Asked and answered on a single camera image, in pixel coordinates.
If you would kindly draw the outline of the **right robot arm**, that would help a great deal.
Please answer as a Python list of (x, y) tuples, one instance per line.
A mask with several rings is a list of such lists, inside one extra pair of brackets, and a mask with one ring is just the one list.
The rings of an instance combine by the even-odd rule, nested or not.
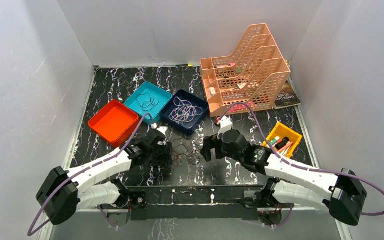
[(298, 204), (329, 212), (350, 226), (360, 221), (368, 193), (352, 170), (331, 174), (291, 159), (283, 162), (270, 148), (251, 144), (235, 129), (205, 137), (200, 154), (207, 162), (212, 150), (217, 159), (233, 159), (250, 172), (272, 178), (261, 192), (268, 207)]

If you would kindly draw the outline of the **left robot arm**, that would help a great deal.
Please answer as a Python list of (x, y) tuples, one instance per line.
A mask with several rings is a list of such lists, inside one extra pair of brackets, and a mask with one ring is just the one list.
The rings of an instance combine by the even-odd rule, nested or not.
[(36, 194), (50, 222), (60, 225), (77, 211), (100, 205), (127, 206), (131, 197), (124, 185), (117, 180), (102, 181), (147, 163), (164, 163), (167, 131), (166, 126), (156, 126), (147, 135), (80, 167), (52, 169)]

